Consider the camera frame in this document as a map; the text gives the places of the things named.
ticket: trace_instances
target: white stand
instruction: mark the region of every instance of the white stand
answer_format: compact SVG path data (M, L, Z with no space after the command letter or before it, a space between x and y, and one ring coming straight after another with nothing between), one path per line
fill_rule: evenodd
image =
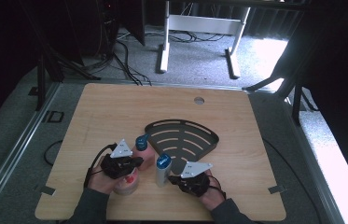
M232 76L240 77L240 69L237 61L237 49L240 44L241 36L244 32L245 22L249 14L250 7L244 8L244 13L240 20L216 19L205 17L170 15L170 2L165 2L165 24L164 24L164 44L161 54L160 70L162 73L168 71L168 56L170 43L168 42L170 30L190 31L198 33L210 33L221 35L235 35L232 48L226 49L226 56L230 66Z

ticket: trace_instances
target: hand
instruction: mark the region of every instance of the hand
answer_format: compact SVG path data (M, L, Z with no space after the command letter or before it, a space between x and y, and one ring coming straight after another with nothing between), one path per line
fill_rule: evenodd
M92 173L95 174L90 177L88 188L97 190L104 194L110 194L116 184L120 182L124 176L117 179L112 179L104 172L100 172L102 170L101 162L103 159L104 156L99 160L98 165L92 169Z
M207 175L212 175L211 170L205 171ZM220 188L219 183L212 177L209 177L210 186L214 186ZM225 201L223 194L217 189L209 188L201 197L199 197L200 201L209 211L214 210L218 205Z

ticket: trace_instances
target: blue bottle cap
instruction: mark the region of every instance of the blue bottle cap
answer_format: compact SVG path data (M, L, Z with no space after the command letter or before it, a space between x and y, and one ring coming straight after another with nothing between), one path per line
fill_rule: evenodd
M144 151L145 149L147 149L147 138L148 137L149 137L149 135L146 133L146 134L141 135L141 136L136 138L135 145L139 151Z
M165 169L167 168L171 163L171 157L166 154L166 153L162 153L158 158L157 158L157 168L159 169Z

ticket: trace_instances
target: pink object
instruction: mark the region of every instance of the pink object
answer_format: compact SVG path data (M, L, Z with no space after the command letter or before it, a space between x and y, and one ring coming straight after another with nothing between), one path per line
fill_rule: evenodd
M148 134L141 135L136 138L135 146L132 149L132 157L141 157L144 159L141 166L138 167L139 171L144 171L150 166L154 165L156 151L147 142Z
M113 191L115 191L116 194L129 195L138 188L138 183L138 169L134 168L130 175L126 175L123 180L116 184Z

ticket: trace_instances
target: wooden table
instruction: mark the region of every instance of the wooden table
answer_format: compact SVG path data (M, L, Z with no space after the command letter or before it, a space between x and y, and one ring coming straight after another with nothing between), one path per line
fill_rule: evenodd
M201 97L204 104L195 104ZM87 169L108 144L126 140L129 147L147 124L162 119L186 119L211 129L217 147L200 161L211 162L223 190L254 220L282 220L285 209L248 96L243 91L174 87L88 84L79 100L48 187L35 215L62 220L72 216L83 189ZM155 169L140 174L135 193L112 193L107 218L115 220L211 220L197 198L168 184L155 184Z

